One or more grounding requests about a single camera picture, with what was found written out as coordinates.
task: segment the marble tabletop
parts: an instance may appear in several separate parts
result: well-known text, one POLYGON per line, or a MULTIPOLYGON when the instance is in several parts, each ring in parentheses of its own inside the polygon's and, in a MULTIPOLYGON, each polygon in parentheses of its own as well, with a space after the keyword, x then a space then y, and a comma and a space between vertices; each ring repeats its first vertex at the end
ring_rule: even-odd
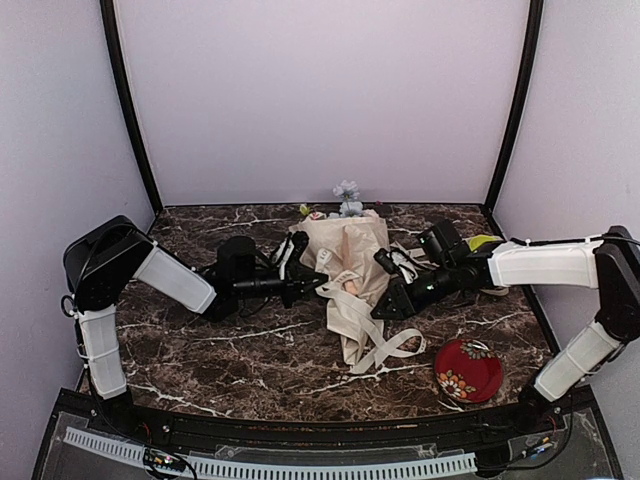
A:
MULTIPOLYGON (((392 241, 407 247, 417 246, 411 234, 443 217, 463 236, 490 233, 476 206, 393 204, 379 212, 392 241)), ((202 267, 213 263, 217 247, 234 235, 251 236, 270 252, 300 220, 297 205, 174 207, 160 214, 150 235, 188 265, 202 267)), ((551 357, 523 293, 512 289, 506 297, 454 295, 409 320, 387 321, 386 338, 417 328, 426 351, 351 375, 339 337, 326 329, 325 302, 313 295, 287 310, 272 301, 250 318, 233 315, 212 323, 147 285, 130 283, 118 304, 117 330, 136 404, 251 420, 412 418, 513 403, 551 357), (502 361, 502 387, 483 405, 455 406, 439 391, 434 356, 454 338, 481 340, 502 361)))

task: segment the plate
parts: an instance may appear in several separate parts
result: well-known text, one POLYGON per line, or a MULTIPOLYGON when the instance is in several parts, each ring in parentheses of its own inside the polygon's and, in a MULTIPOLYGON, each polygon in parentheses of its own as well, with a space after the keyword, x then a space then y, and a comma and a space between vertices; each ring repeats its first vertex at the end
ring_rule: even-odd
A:
POLYGON ((453 340, 436 355, 436 378, 442 391, 456 402, 483 403, 502 385, 502 364, 477 340, 453 340))

